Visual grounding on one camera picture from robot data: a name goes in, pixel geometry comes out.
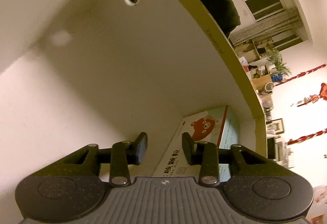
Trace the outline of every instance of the framed photo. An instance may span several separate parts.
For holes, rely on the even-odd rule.
[[[280,119],[272,120],[270,124],[266,125],[266,129],[267,130],[270,130],[270,129],[275,130],[277,135],[284,133],[285,129],[284,129],[283,119],[280,118]]]

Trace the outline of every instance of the red decoration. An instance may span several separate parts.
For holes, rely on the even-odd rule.
[[[322,83],[321,84],[321,89],[319,92],[319,95],[310,95],[309,98],[305,98],[303,101],[304,103],[298,105],[297,107],[300,107],[302,105],[307,105],[308,103],[312,102],[315,103],[317,102],[320,98],[322,98],[323,100],[327,100],[327,84],[326,83]]]
[[[324,130],[321,130],[321,131],[319,131],[319,132],[317,132],[315,134],[311,134],[311,135],[307,135],[307,136],[302,136],[302,137],[300,137],[300,138],[298,138],[296,140],[288,141],[287,144],[288,145],[292,145],[292,144],[296,144],[296,143],[301,143],[301,142],[303,142],[303,141],[305,141],[307,139],[311,139],[311,138],[313,138],[315,136],[320,136],[320,135],[323,135],[323,134],[326,134],[326,133],[327,133],[327,128],[324,129]]]
[[[310,73],[315,72],[315,71],[317,71],[318,69],[324,68],[324,67],[326,67],[326,66],[327,66],[327,64],[322,64],[321,66],[317,66],[317,67],[314,68],[314,69],[311,69],[311,70],[308,70],[308,71],[302,72],[302,73],[296,75],[295,77],[292,77],[292,78],[290,78],[290,79],[286,79],[285,81],[282,81],[281,83],[276,84],[276,86],[278,86],[278,85],[282,85],[282,84],[284,84],[284,83],[286,83],[286,82],[289,82],[289,81],[291,81],[291,80],[293,80],[293,79],[297,79],[297,78],[299,78],[299,77],[303,77],[303,76],[305,76],[306,74],[310,74]]]

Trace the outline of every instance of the cardboard box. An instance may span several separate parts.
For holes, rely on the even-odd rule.
[[[254,87],[255,90],[256,89],[259,90],[261,88],[264,88],[264,86],[269,82],[272,82],[271,76],[269,74],[267,74],[267,75],[265,75],[263,77],[252,80],[253,87]]]
[[[219,148],[229,149],[232,144],[238,143],[239,131],[239,123],[228,105],[183,118],[153,176],[198,178],[201,166],[188,165],[184,156],[184,132],[188,132],[194,141],[208,141],[217,144]],[[219,177],[221,182],[230,178],[228,164],[219,165]]]

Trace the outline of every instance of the green plant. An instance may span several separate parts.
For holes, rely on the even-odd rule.
[[[276,70],[279,74],[283,74],[286,76],[292,74],[291,69],[286,66],[286,63],[283,61],[283,57],[281,56],[279,51],[274,48],[270,48],[267,50],[267,56],[267,60],[275,65]]]

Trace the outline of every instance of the black clamp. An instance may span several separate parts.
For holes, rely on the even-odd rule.
[[[89,144],[24,178],[15,199],[24,218],[64,222],[94,210],[113,187],[130,184],[129,164],[139,165],[148,147],[142,132],[135,142],[99,149]],[[101,163],[110,163],[109,185],[99,179]]]
[[[188,133],[183,133],[182,141],[188,163],[201,165],[199,183],[218,186],[235,210],[264,221],[292,220],[307,214],[313,189],[300,175],[239,144],[217,149],[213,143],[194,142]],[[221,184],[219,164],[229,164],[231,173]]]
[[[193,182],[194,186],[199,190],[215,189],[212,194],[223,194],[241,215],[256,221],[288,222],[306,215],[310,208],[313,189],[307,180],[242,145],[218,149],[213,143],[194,142],[188,133],[183,133],[182,145],[188,163],[201,165],[201,186]],[[135,142],[118,142],[112,148],[99,149],[97,144],[89,144],[24,178],[15,193],[23,217],[59,223],[82,219],[99,210],[117,188],[121,192],[133,188],[129,186],[128,165],[139,165],[147,146],[146,133],[141,133]],[[101,163],[111,164],[109,183],[99,179]],[[227,182],[219,182],[219,164],[229,164],[231,178]],[[166,185],[159,180],[157,188],[165,189]]]

